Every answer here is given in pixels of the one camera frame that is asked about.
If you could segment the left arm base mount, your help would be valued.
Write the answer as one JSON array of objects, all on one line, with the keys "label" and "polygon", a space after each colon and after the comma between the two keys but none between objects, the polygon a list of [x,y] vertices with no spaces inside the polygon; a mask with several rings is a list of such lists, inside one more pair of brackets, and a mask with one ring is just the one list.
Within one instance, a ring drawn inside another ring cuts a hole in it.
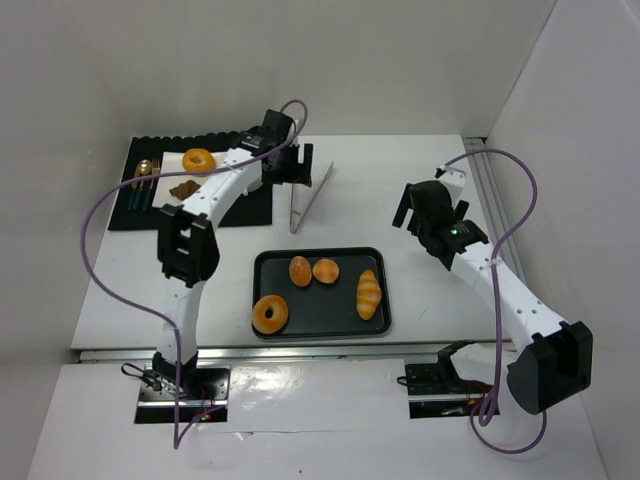
[{"label": "left arm base mount", "polygon": [[231,371],[229,368],[202,368],[194,383],[176,391],[175,385],[146,365],[123,363],[121,373],[140,382],[134,422],[136,424],[169,424],[174,422],[175,394],[179,399],[179,420],[188,423],[193,417],[199,423],[227,421]]}]

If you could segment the aluminium rail right side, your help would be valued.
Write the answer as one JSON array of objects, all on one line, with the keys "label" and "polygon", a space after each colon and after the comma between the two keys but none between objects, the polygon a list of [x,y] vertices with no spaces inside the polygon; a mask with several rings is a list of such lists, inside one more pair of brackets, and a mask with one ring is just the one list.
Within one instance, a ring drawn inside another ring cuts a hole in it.
[{"label": "aluminium rail right side", "polygon": [[[493,169],[493,160],[504,159],[502,156],[487,153],[474,154],[467,159],[487,223],[487,233],[493,243],[496,243],[511,228]],[[527,285],[528,281],[513,238],[504,242],[500,249],[500,256],[516,276]]]}]

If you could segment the gold fork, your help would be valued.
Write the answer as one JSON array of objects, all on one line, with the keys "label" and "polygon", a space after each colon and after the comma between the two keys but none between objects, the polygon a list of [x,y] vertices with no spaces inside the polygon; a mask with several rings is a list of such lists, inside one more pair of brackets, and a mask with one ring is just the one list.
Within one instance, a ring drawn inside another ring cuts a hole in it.
[{"label": "gold fork", "polygon": [[[161,163],[160,163],[160,159],[159,158],[154,158],[151,160],[151,171],[150,173],[152,175],[155,174],[159,174],[161,170]],[[149,183],[149,187],[147,189],[147,193],[145,195],[145,199],[144,199],[144,203],[143,203],[143,207],[142,207],[142,211],[146,212],[149,208],[149,205],[151,203],[151,197],[152,194],[154,193],[154,185],[155,185],[155,180],[152,179]]]}]

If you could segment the metal tongs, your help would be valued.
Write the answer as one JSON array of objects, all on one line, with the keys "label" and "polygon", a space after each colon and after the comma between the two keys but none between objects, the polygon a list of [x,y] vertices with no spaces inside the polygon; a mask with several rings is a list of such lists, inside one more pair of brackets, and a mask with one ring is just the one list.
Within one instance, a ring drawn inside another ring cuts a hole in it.
[{"label": "metal tongs", "polygon": [[289,232],[295,235],[300,230],[304,221],[308,217],[308,214],[312,206],[316,203],[320,194],[324,190],[324,187],[330,180],[334,172],[334,163],[331,162],[324,174],[324,177],[316,187],[311,188],[311,193],[304,198],[305,203],[301,206],[298,205],[297,186],[292,185],[290,189],[290,203],[289,203]]}]

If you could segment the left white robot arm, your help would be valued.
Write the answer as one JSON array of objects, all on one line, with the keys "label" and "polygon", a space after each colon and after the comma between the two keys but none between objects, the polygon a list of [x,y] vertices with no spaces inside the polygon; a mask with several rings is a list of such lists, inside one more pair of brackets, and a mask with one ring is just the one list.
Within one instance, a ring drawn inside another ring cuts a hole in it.
[{"label": "left white robot arm", "polygon": [[311,184],[311,159],[298,162],[300,123],[269,109],[262,124],[239,134],[223,165],[177,206],[160,210],[157,257],[167,279],[170,320],[152,359],[153,371],[189,393],[197,383],[196,325],[204,286],[220,262],[215,230],[238,198],[267,184]]}]

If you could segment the orange hollow bun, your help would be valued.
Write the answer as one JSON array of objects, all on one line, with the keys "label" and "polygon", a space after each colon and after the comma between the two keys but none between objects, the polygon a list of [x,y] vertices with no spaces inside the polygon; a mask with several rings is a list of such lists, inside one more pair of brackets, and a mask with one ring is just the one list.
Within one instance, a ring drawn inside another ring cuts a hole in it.
[{"label": "orange hollow bun", "polygon": [[206,149],[191,148],[182,156],[182,167],[185,172],[202,175],[205,171],[217,168],[214,156]]}]

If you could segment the round orange bun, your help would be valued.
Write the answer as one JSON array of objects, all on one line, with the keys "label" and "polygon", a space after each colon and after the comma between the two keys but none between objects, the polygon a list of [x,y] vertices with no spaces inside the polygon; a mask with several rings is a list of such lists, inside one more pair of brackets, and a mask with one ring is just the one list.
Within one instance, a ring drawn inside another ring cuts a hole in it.
[{"label": "round orange bun", "polygon": [[340,269],[334,260],[322,258],[313,265],[312,274],[316,280],[323,284],[333,284],[339,277]]}]

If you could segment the white square plate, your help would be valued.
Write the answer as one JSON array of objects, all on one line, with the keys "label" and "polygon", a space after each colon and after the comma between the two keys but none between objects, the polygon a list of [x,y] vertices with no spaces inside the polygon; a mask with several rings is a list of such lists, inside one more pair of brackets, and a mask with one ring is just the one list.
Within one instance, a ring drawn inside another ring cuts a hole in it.
[{"label": "white square plate", "polygon": [[[182,156],[183,153],[164,152],[162,157],[159,158],[161,163],[160,173],[185,172],[182,167]],[[151,206],[154,208],[160,208],[165,204],[177,206],[181,201],[170,195],[169,190],[171,188],[187,180],[194,180],[202,187],[207,179],[208,175],[184,175],[156,179]]]}]

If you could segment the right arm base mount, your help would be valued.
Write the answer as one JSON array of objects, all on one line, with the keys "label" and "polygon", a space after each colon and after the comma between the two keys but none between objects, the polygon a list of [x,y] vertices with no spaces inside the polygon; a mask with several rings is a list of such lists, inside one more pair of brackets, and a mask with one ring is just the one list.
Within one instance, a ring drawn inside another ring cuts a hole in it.
[{"label": "right arm base mount", "polygon": [[411,419],[468,417],[485,399],[493,385],[479,380],[464,380],[452,358],[476,342],[461,340],[436,354],[431,363],[405,365],[405,373],[396,383],[406,389]]}]

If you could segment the black placemat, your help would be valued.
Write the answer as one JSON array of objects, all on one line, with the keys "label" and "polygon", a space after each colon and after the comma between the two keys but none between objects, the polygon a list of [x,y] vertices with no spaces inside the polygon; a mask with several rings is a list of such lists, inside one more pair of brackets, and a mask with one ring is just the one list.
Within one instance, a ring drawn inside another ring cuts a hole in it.
[{"label": "black placemat", "polygon": [[[134,177],[136,167],[143,160],[161,159],[165,153],[184,153],[190,148],[206,148],[213,155],[229,148],[236,131],[208,133],[192,137],[134,137],[122,174],[122,180]],[[159,220],[159,209],[168,203],[163,200],[158,207],[148,203],[147,191],[150,182],[144,183],[144,193],[139,198],[137,207],[131,205],[135,189],[131,186],[121,190],[116,198],[114,209],[108,225],[111,231],[156,230]],[[272,224],[273,193],[271,186],[261,188],[241,196],[221,220],[221,227],[266,226]]]}]

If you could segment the chocolate croissant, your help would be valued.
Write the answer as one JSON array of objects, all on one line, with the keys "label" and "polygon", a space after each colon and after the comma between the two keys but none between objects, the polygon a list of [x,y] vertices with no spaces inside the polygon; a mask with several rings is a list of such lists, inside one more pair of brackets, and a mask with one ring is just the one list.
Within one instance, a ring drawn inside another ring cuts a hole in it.
[{"label": "chocolate croissant", "polygon": [[169,193],[172,197],[184,201],[199,190],[201,185],[194,180],[187,180],[171,188]]}]

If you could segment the gold spoon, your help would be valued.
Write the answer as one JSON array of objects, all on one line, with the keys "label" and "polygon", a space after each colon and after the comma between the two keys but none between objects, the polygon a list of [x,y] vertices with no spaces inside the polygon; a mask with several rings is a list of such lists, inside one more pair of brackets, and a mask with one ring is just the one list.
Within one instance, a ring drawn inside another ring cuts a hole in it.
[{"label": "gold spoon", "polygon": [[150,160],[142,160],[136,167],[134,178],[136,181],[132,184],[132,193],[129,198],[128,210],[133,211],[138,208],[141,191],[144,187],[145,178],[152,172],[152,163]]}]

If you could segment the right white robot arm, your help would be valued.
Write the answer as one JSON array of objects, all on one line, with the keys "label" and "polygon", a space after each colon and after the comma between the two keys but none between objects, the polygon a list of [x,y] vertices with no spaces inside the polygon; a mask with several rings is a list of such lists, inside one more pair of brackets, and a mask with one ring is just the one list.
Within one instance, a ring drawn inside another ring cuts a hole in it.
[{"label": "right white robot arm", "polygon": [[505,371],[515,402],[536,415],[591,384],[593,334],[546,306],[494,252],[488,236],[465,216],[466,175],[443,167],[433,180],[407,184],[392,221],[416,236],[427,253],[461,279],[500,316],[499,331],[515,349],[459,341],[438,353],[446,379],[495,384]]}]

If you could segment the black baking tray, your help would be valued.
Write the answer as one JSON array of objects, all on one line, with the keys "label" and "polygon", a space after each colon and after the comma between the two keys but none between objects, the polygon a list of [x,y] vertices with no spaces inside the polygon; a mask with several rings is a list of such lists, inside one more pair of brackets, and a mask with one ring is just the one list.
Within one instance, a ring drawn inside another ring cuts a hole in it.
[{"label": "black baking tray", "polygon": [[[328,285],[312,281],[298,287],[288,273],[290,261],[302,256],[311,264],[327,258],[337,263],[339,275]],[[360,275],[370,270],[382,291],[381,303],[369,320],[356,310],[356,288]],[[267,250],[254,261],[253,301],[266,295],[278,295],[287,303],[286,325],[274,333],[274,339],[307,340],[380,336],[392,324],[384,260],[373,247],[336,247],[316,249]]]}]

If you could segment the striped yellow bread roll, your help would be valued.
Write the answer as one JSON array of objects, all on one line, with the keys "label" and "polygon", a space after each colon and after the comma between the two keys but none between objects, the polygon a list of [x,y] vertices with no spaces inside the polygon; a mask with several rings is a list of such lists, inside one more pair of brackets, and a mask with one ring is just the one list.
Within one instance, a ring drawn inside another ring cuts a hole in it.
[{"label": "striped yellow bread roll", "polygon": [[382,300],[380,284],[372,270],[365,270],[359,278],[356,292],[356,310],[359,317],[369,321]]}]

